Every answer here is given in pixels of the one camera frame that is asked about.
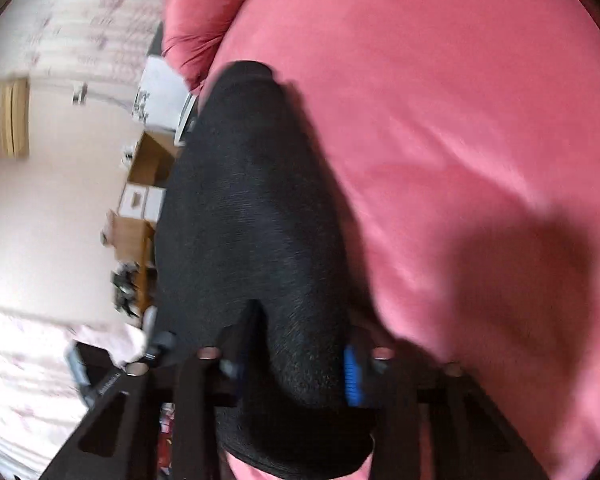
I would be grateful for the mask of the white bedside nightstand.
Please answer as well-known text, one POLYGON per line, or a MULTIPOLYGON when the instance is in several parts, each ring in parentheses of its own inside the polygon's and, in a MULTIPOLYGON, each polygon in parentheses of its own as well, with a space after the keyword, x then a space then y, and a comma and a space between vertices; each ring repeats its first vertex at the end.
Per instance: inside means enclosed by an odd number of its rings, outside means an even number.
POLYGON ((148 55, 132 105, 132 117, 150 131, 170 134, 173 144, 185 145, 186 131, 197 118, 197 96, 159 55, 148 55))

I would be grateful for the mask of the black knit sweater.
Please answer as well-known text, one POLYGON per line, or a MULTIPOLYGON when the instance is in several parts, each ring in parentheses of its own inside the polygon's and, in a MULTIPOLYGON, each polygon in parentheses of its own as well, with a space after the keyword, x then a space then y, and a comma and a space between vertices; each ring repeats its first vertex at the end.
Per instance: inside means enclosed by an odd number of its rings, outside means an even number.
POLYGON ((356 290, 322 165, 268 66, 216 78, 171 169, 155 255, 175 359, 257 310, 242 397, 216 412, 222 448, 283 479, 357 471, 373 443, 346 397, 356 290))

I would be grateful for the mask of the wooden cabinet with white door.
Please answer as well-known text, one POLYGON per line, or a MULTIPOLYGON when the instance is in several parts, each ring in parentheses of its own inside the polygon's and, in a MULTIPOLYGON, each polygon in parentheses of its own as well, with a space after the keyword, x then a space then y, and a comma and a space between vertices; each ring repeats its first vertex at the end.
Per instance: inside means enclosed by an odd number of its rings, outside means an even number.
POLYGON ((117 263, 130 266, 132 298, 126 307, 143 314, 152 305, 154 236, 166 197, 166 180, 180 149, 173 136, 145 131, 129 152, 128 173, 117 207, 108 212, 100 240, 117 263))

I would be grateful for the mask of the pink velvet bed cover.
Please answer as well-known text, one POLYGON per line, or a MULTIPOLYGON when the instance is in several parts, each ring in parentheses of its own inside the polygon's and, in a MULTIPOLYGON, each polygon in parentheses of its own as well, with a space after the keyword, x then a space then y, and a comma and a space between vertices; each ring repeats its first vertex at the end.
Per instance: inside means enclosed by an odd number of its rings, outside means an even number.
POLYGON ((553 479, 600 460, 600 31, 579 0, 247 0, 216 64, 301 94, 380 318, 553 479))

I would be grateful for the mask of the patterned white curtain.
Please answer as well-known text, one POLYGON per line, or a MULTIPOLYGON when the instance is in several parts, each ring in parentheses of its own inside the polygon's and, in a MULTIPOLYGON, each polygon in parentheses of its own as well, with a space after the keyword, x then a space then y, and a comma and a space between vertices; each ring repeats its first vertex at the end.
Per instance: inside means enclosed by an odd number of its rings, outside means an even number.
POLYGON ((12 0, 0 16, 0 79, 132 86, 162 9, 162 0, 12 0))

